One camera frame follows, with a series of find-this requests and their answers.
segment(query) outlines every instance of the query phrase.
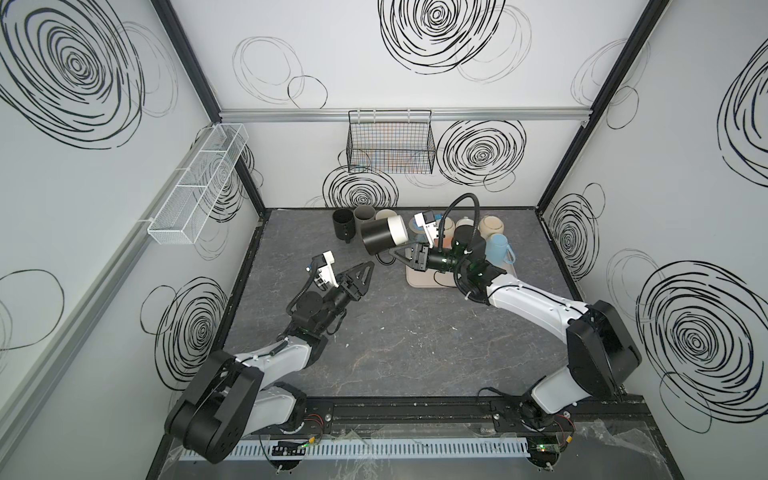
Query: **wall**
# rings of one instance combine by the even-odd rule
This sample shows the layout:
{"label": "wall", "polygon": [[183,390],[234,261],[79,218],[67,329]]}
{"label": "wall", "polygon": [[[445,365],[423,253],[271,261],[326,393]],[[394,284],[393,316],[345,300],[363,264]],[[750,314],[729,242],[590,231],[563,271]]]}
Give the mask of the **wall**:
{"label": "wall", "polygon": [[585,299],[619,309],[644,356],[626,386],[696,480],[765,476],[767,15],[672,2],[545,214]]}
{"label": "wall", "polygon": [[[2,413],[208,119],[148,0],[0,6]],[[143,478],[256,224],[233,177],[196,245],[150,243],[0,477]]]}
{"label": "wall", "polygon": [[[472,108],[591,106],[645,3],[174,7],[224,109]],[[427,14],[414,13],[422,8]],[[445,206],[466,191],[486,206],[532,206],[578,128],[578,121],[435,122],[431,174],[374,166],[341,180],[335,169],[346,163],[339,155],[346,124],[254,124],[249,145],[268,207]],[[348,193],[339,202],[328,186],[342,181]]]}

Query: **gray mug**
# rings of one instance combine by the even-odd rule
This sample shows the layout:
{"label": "gray mug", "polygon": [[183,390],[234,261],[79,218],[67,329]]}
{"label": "gray mug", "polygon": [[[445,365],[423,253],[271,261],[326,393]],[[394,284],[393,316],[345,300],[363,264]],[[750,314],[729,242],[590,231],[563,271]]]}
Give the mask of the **gray mug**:
{"label": "gray mug", "polygon": [[360,236],[360,225],[365,222],[369,222],[376,216],[376,209],[370,205],[358,205],[354,211],[355,214],[355,230],[357,230],[357,236]]}

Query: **beige tray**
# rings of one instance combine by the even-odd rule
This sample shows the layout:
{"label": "beige tray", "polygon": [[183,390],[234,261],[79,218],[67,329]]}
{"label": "beige tray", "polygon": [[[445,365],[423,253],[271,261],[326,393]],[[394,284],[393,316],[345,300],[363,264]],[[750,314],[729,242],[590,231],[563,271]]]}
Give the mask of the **beige tray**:
{"label": "beige tray", "polygon": [[[513,266],[510,266],[510,270],[508,273],[517,276]],[[427,269],[425,272],[417,272],[406,267],[406,281],[414,288],[452,288],[455,286],[455,283],[453,283],[453,273],[440,273],[432,269]]]}

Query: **wire basket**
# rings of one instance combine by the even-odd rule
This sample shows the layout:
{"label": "wire basket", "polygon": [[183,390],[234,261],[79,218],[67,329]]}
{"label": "wire basket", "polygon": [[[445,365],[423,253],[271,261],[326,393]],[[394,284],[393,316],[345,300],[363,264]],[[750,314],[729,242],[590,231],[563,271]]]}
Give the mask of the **wire basket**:
{"label": "wire basket", "polygon": [[430,110],[351,110],[346,163],[351,174],[430,174],[437,148]]}
{"label": "wire basket", "polygon": [[197,242],[248,141],[243,124],[218,124],[197,152],[147,232],[160,244]]}

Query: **black frame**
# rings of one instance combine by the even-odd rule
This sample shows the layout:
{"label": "black frame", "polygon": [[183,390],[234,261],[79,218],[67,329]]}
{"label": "black frame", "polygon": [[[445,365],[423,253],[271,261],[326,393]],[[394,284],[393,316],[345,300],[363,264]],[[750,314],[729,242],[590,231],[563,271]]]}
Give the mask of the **black frame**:
{"label": "black frame", "polygon": [[[197,61],[190,46],[184,29],[170,0],[151,0],[152,5],[160,17],[166,33],[176,49],[182,65],[187,71],[200,101],[212,122],[221,120],[219,104],[211,90],[207,79]],[[589,122],[576,133],[571,145],[568,147],[561,163],[558,165],[549,185],[541,196],[536,207],[489,207],[495,209],[530,210],[533,209],[539,219],[541,228],[547,237],[552,254],[554,255],[563,277],[568,284],[568,289],[574,300],[581,300],[581,294],[575,281],[565,266],[565,261],[560,254],[557,245],[552,240],[543,213],[554,199],[555,194],[562,185],[568,172],[578,158],[594,129],[597,127],[603,113],[610,104],[611,99],[621,85],[624,76],[628,73],[634,60],[639,55],[643,45],[656,26],[659,18],[664,13],[670,0],[649,0],[642,16],[627,40],[624,49],[619,55],[611,73],[603,84],[598,96],[592,105],[592,115]],[[253,201],[253,206],[262,218],[262,224],[253,233],[248,251],[243,259],[243,265],[237,275],[230,301],[227,304],[224,317],[214,338],[213,349],[220,349],[229,333],[235,312],[240,304],[245,283],[253,267],[253,260],[258,251],[264,228],[269,220],[270,209],[267,209],[258,193],[253,178],[247,171],[245,164],[238,161],[236,164],[238,177],[243,182],[246,191]],[[502,397],[308,397],[307,411],[316,412],[322,417],[326,413],[332,415],[332,421],[328,422],[326,431],[333,429],[333,423],[348,425],[350,423],[382,424],[382,423],[436,423],[436,422],[467,422],[475,420],[479,422],[493,422],[497,432],[520,432],[526,436],[535,435],[530,430],[511,421],[503,412],[508,409],[509,403]],[[659,451],[664,456],[667,466],[673,478],[682,479],[682,473],[671,455],[664,437],[661,435],[650,410],[640,396],[624,396],[610,401],[597,401],[585,399],[575,407],[569,407],[571,420],[574,422],[590,422],[595,419],[622,419],[643,421],[649,428],[649,432]],[[169,435],[163,435],[153,462],[147,473],[147,480],[155,480],[159,477],[173,439]]]}

